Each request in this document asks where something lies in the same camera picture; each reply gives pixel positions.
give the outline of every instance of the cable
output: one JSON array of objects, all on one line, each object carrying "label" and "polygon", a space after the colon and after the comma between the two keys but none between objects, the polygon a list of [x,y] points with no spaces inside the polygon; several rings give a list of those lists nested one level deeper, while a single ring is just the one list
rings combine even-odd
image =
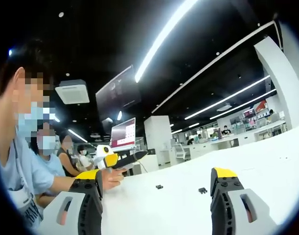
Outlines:
[{"label": "cable", "polygon": [[139,164],[144,168],[144,170],[146,171],[146,173],[148,173],[148,171],[146,170],[146,168],[144,167],[144,165],[136,158],[135,156],[135,149],[133,148],[133,157],[136,160],[136,162],[139,162]]}]

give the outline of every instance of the ceiling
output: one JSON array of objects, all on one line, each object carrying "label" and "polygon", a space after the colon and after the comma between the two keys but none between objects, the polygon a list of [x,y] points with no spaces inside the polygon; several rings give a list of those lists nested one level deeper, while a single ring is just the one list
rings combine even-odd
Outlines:
[{"label": "ceiling", "polygon": [[[21,23],[14,22],[13,30],[7,33],[36,35],[50,45],[57,59],[55,85],[72,79],[83,79],[87,83],[90,99],[87,104],[65,105],[55,91],[52,93],[50,99],[61,120],[54,125],[58,132],[72,129],[88,141],[94,141],[90,137],[92,133],[103,135],[95,93],[128,66],[138,69],[155,38],[182,2],[51,0],[29,5],[37,11],[29,10],[27,15],[21,12],[24,15]],[[123,110],[123,119],[136,117],[137,135],[144,136],[143,122],[157,105],[215,59],[217,53],[221,54],[257,29],[258,24],[271,21],[278,9],[273,1],[227,0],[217,4],[212,0],[199,0],[159,48],[138,83],[141,103]],[[60,12],[64,13],[61,18],[58,17]],[[209,118],[219,114],[216,111],[219,107],[189,120],[184,118],[263,78],[266,73],[253,45],[267,35],[278,43],[275,28],[267,28],[198,76],[154,114],[169,115],[175,124],[173,130],[197,122],[210,123]],[[7,43],[16,42],[9,39]],[[231,99],[230,104],[236,107],[264,94],[266,89],[266,84],[261,83]]]}]

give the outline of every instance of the white chair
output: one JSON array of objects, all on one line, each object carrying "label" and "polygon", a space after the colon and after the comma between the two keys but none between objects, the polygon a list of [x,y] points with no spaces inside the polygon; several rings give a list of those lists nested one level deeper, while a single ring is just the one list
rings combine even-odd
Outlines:
[{"label": "white chair", "polygon": [[183,159],[184,161],[189,160],[190,155],[185,152],[183,149],[182,144],[177,143],[174,146],[174,151],[175,151],[175,157],[178,159]]}]

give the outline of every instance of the black hair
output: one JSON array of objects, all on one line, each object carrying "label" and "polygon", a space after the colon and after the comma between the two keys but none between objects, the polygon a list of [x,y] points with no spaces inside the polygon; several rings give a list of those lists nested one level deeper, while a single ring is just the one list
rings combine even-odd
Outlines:
[{"label": "black hair", "polygon": [[59,135],[60,144],[62,144],[62,142],[65,140],[66,136],[68,136],[68,133],[66,131],[63,131],[60,133],[60,135]]},{"label": "black hair", "polygon": [[[37,131],[42,130],[43,128],[44,128],[43,124],[38,125],[38,126],[37,126]],[[33,152],[37,155],[37,154],[40,153],[40,150],[39,150],[39,148],[38,148],[38,146],[37,146],[37,138],[36,138],[36,136],[37,136],[37,132],[32,133],[32,136],[31,136],[31,143],[30,143],[30,148],[31,148],[31,149],[33,150]]]},{"label": "black hair", "polygon": [[0,69],[0,96],[5,92],[10,80],[18,68],[23,67],[27,78],[38,78],[43,73],[44,84],[53,85],[52,56],[45,44],[39,40],[30,40],[27,43],[11,49],[11,54]]},{"label": "black hair", "polygon": [[85,146],[80,144],[78,147],[77,147],[77,152],[80,153],[82,150],[85,149]]}]

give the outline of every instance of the hand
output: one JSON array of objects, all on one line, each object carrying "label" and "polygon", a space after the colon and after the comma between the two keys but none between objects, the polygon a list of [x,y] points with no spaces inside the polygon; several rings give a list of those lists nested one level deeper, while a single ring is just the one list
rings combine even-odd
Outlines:
[{"label": "hand", "polygon": [[124,179],[122,173],[125,171],[126,169],[121,169],[121,170],[112,169],[111,172],[109,172],[108,169],[101,170],[103,189],[109,190],[116,186],[119,186],[120,181]]}]

